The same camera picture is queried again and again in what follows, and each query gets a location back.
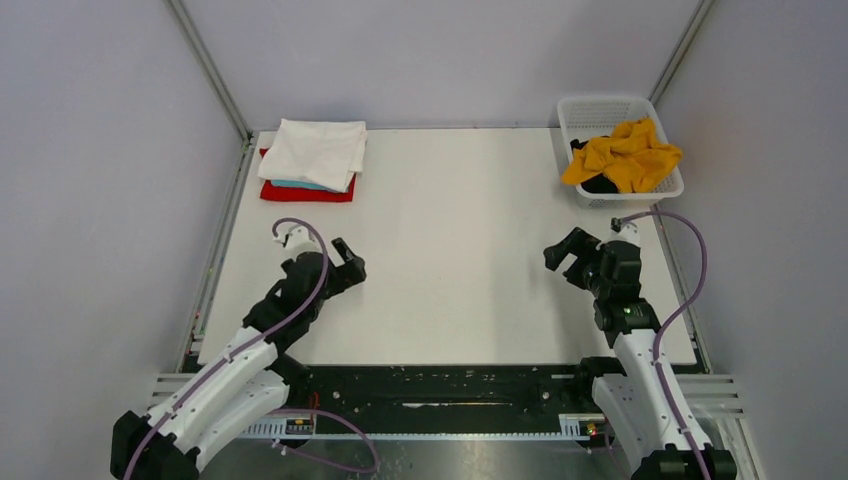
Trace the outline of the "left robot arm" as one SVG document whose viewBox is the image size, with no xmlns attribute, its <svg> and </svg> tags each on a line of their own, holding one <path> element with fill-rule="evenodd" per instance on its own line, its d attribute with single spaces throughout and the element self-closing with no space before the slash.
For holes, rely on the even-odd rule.
<svg viewBox="0 0 848 480">
<path fill-rule="evenodd" d="M 334 264 L 299 230 L 282 241 L 283 276 L 255 303 L 223 350 L 176 392 L 114 424 L 109 470 L 116 479 L 197 479 L 214 456 L 263 415 L 309 401 L 307 369 L 287 349 L 323 304 L 367 278 L 365 261 L 341 238 Z"/>
</svg>

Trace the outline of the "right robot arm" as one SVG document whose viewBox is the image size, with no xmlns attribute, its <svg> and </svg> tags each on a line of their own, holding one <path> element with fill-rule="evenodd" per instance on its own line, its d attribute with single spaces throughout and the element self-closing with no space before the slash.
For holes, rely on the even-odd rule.
<svg viewBox="0 0 848 480">
<path fill-rule="evenodd" d="M 594 321 L 611 357 L 586 357 L 567 393 L 601 410 L 628 462 L 630 479 L 734 479 L 731 452 L 714 445 L 689 407 L 663 345 L 664 330 L 641 294 L 641 248 L 631 223 L 607 240 L 580 227 L 543 251 L 547 269 L 593 296 Z"/>
</svg>

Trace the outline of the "white t-shirt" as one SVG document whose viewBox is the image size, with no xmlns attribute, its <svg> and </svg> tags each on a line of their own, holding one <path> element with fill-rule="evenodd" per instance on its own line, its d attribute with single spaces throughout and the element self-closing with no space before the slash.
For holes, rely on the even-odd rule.
<svg viewBox="0 0 848 480">
<path fill-rule="evenodd" d="M 364 121 L 283 119 L 260 161 L 258 176 L 345 192 L 363 171 L 367 137 Z"/>
</svg>

